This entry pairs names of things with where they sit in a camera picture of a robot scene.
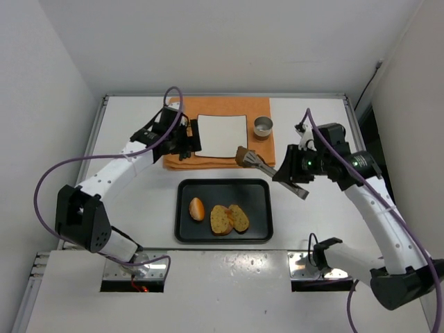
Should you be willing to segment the brown chocolate croissant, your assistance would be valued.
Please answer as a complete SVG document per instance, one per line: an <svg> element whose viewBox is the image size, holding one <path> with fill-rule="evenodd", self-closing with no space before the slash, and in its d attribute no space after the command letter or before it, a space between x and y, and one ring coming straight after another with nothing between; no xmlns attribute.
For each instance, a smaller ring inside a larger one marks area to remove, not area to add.
<svg viewBox="0 0 444 333"><path fill-rule="evenodd" d="M235 155L235 162L241 168L250 168L257 164L256 157L256 153L253 150L247 149L243 146L238 146Z"/></svg>

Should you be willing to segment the stainless steel tongs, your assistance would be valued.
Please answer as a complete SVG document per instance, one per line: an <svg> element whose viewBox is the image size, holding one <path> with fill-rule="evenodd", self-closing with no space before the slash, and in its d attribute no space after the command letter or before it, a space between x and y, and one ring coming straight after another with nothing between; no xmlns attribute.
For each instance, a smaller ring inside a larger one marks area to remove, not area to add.
<svg viewBox="0 0 444 333"><path fill-rule="evenodd" d="M243 167L258 169L270 178L273 178L277 173L273 167L267 165L256 153L250 150L247 150L244 153L244 156L241 158L241 162ZM302 200L305 200L309 195L307 190L298 185L292 184L289 181L279 181L279 183Z"/></svg>

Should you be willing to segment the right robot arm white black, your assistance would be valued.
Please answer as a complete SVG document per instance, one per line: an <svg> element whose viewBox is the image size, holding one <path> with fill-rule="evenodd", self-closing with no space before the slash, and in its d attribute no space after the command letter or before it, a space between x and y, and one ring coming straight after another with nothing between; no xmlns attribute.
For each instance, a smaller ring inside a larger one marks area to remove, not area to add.
<svg viewBox="0 0 444 333"><path fill-rule="evenodd" d="M321 272L339 268L368 285L379 303L394 310L433 291L433 274L443 280L443 260L423 255L412 237L400 225L397 207L391 200L380 168L366 151L352 153L339 123L318 130L299 123L299 144L287 146L282 166L273 176L276 182L296 188L301 198L316 176L327 176L355 205L373 235L381 257L373 259L354 250L336 237L314 245L311 266Z"/></svg>

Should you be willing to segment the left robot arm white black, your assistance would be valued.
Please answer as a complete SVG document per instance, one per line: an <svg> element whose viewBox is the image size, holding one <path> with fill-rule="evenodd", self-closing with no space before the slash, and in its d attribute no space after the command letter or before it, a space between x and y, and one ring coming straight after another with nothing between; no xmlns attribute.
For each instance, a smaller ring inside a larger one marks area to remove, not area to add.
<svg viewBox="0 0 444 333"><path fill-rule="evenodd" d="M107 207L163 155L177 155L183 160L200 150L197 120L164 105L101 170L75 187L65 185L58 192L56 233L91 253L131 263L140 246L112 227Z"/></svg>

